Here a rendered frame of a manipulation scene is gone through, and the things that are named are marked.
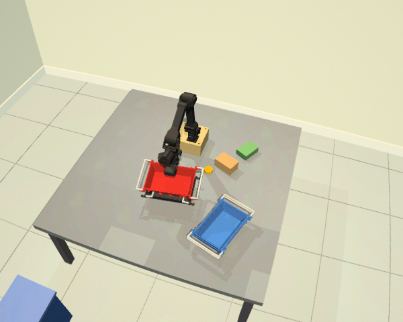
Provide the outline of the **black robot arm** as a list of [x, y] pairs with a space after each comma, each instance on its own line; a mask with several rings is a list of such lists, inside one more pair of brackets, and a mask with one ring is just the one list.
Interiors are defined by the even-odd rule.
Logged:
[[[158, 154], [159, 164], [168, 166], [174, 156], [178, 154], [179, 144], [181, 142], [180, 128], [186, 112], [187, 122], [184, 126], [185, 132], [188, 132], [186, 141], [196, 143], [200, 134], [201, 128], [195, 121], [194, 105], [197, 101], [196, 94], [184, 92], [179, 96], [177, 110], [171, 128], [165, 135], [162, 148], [164, 152]], [[168, 144], [168, 145], [165, 145]]]

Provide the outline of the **green rectangular block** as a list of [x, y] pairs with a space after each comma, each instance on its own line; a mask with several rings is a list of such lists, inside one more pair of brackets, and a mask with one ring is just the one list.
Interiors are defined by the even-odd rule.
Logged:
[[236, 154], [239, 155], [245, 161], [248, 160], [251, 156], [258, 152], [258, 146], [256, 146], [251, 141], [248, 141], [243, 146], [236, 150]]

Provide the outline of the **yellow cylinder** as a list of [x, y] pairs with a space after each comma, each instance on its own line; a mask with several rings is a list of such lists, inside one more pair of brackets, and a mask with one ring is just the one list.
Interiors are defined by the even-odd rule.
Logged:
[[212, 168], [211, 166], [206, 166], [206, 167], [204, 168], [204, 172], [205, 172], [206, 174], [211, 174], [212, 171], [213, 171], [213, 168]]

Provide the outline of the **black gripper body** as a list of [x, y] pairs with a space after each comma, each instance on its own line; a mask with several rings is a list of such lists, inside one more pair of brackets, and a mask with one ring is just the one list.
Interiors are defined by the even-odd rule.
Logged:
[[176, 165], [178, 163], [179, 157], [178, 155], [181, 156], [182, 154], [182, 150], [178, 149], [178, 154], [176, 156], [174, 156], [174, 158], [172, 159], [171, 163], [169, 164], [169, 166], [166, 166], [164, 169], [164, 175], [168, 175], [168, 176], [175, 176], [176, 174]]

